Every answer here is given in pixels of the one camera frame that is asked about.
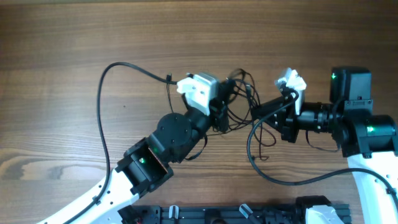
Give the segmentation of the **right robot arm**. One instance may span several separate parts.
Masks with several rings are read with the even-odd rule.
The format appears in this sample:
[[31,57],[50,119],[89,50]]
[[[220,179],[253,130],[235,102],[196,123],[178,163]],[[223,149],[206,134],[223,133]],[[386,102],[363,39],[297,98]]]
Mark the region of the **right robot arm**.
[[389,115],[373,114],[371,72],[364,67],[333,67],[329,103],[305,102],[306,84],[286,68],[275,81],[281,97],[255,106],[251,116],[295,142],[299,131],[330,133],[348,168],[297,181],[307,185],[351,173],[366,223],[397,223],[397,125]]

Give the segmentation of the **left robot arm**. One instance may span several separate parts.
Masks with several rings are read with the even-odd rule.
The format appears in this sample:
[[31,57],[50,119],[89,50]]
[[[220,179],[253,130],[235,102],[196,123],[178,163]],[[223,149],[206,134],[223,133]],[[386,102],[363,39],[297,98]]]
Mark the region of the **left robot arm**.
[[138,215],[125,218],[124,212],[173,176],[170,164],[196,159],[189,153],[200,140],[208,139],[209,129],[227,131],[228,103],[235,84],[233,80],[197,78],[179,81],[177,91],[182,94],[187,112],[162,117],[155,131],[130,147],[107,177],[43,222],[137,222]]

